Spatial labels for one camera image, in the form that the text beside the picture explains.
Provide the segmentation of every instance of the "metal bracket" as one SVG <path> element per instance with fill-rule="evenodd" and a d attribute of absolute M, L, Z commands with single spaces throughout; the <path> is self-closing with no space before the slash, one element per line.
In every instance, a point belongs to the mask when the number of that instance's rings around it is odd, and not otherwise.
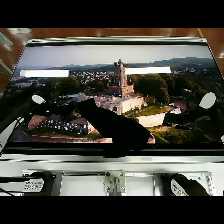
<path fill-rule="evenodd" d="M 125 196 L 125 173 L 123 170 L 110 170 L 105 172 L 104 180 L 107 196 Z"/>

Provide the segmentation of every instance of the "black border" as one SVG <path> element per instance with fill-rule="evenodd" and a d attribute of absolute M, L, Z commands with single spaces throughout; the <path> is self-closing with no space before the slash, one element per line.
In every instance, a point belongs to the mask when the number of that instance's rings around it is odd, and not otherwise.
<path fill-rule="evenodd" d="M 64 46 L 64 45 L 200 45 L 208 46 L 213 60 L 218 68 L 220 76 L 221 71 L 218 67 L 216 59 L 212 53 L 212 50 L 207 42 L 189 42 L 189 41 L 92 41 L 82 40 L 79 42 L 29 42 L 25 47 L 35 46 Z M 14 75 L 11 75 L 7 87 Z M 40 143 L 40 142 L 9 142 L 4 148 L 4 154 L 28 154 L 28 155 L 88 155 L 88 156 L 102 156 L 105 151 L 113 148 L 117 148 L 117 145 L 113 143 Z M 201 144 L 147 144 L 143 150 L 133 151 L 129 150 L 125 152 L 126 156 L 221 156 L 224 155 L 223 143 L 201 143 Z"/>

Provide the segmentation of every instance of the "wire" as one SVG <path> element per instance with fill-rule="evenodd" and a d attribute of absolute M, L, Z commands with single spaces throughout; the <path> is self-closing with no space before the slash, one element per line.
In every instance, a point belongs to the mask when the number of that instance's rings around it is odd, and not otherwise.
<path fill-rule="evenodd" d="M 4 192 L 4 193 L 6 193 L 6 194 L 8 194 L 8 195 L 10 195 L 10 196 L 15 196 L 15 195 L 11 194 L 10 192 L 8 192 L 8 191 L 6 191 L 6 190 L 4 190 L 4 189 L 2 189 L 2 188 L 0 188 L 0 191 L 1 191 L 1 192 Z"/>

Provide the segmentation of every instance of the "brown floor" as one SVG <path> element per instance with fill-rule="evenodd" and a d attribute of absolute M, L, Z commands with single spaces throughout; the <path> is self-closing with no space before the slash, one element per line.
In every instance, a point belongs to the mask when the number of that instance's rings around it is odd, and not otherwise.
<path fill-rule="evenodd" d="M 206 37 L 219 68 L 224 74 L 224 28 L 30 28 L 31 38 L 73 37 L 73 36 L 195 36 Z M 6 29 L 0 32 L 14 43 L 11 52 L 0 45 L 0 59 L 13 69 L 23 49 L 21 36 L 10 35 Z M 0 93 L 7 83 L 7 76 L 0 73 Z"/>

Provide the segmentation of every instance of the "television screen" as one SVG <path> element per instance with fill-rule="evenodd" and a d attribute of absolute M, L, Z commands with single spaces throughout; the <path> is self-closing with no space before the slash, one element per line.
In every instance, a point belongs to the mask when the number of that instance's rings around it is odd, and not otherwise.
<path fill-rule="evenodd" d="M 212 109 L 216 103 L 200 107 L 207 93 L 216 102 L 224 93 L 208 46 L 27 46 L 3 98 L 14 102 L 8 103 L 13 111 L 38 92 L 57 109 L 34 112 L 10 142 L 111 143 L 76 110 L 66 117 L 60 112 L 71 102 L 90 98 L 148 129 L 149 144 L 221 141 Z"/>

